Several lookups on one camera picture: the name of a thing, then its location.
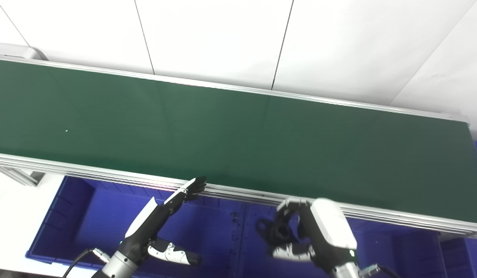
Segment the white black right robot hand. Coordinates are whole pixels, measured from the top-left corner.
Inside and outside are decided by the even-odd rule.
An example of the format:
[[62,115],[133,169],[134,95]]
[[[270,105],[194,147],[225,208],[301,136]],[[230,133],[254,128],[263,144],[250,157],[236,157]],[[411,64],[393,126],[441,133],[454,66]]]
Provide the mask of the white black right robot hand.
[[311,262],[332,278],[360,276],[357,241],[335,201],[283,200],[274,215],[273,234],[270,255],[275,259]]

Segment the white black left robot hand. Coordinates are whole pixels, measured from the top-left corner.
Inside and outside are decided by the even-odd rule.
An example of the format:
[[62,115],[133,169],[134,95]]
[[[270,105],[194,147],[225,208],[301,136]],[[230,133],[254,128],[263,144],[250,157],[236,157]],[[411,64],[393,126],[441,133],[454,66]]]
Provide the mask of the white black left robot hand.
[[159,238],[158,232],[185,202],[196,200],[206,185],[206,177],[198,176],[174,191],[161,205],[150,199],[132,222],[117,249],[117,257],[125,265],[132,264],[135,270],[150,256],[178,264],[200,264],[200,255]]

